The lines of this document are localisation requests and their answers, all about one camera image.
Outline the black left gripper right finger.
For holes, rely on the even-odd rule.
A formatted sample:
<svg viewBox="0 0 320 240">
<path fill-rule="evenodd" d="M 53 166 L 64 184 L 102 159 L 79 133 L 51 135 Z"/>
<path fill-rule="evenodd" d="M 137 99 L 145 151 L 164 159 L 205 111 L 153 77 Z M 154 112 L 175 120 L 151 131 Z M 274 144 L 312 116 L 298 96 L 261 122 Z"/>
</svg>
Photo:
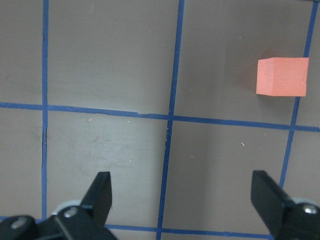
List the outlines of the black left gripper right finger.
<svg viewBox="0 0 320 240">
<path fill-rule="evenodd" d="M 290 197 L 265 171 L 254 170 L 250 200 L 275 240 L 318 240 L 320 206 Z"/>
</svg>

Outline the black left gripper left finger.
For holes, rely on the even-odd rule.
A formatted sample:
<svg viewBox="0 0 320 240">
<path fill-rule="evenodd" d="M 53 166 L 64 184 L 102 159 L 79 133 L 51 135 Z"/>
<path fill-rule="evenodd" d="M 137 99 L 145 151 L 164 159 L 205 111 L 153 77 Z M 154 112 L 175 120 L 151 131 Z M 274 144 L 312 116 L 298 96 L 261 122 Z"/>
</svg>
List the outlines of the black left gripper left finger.
<svg viewBox="0 0 320 240">
<path fill-rule="evenodd" d="M 54 221 L 64 240 L 111 240 L 105 228 L 111 206 L 111 174 L 99 172 L 80 204 L 63 208 Z"/>
</svg>

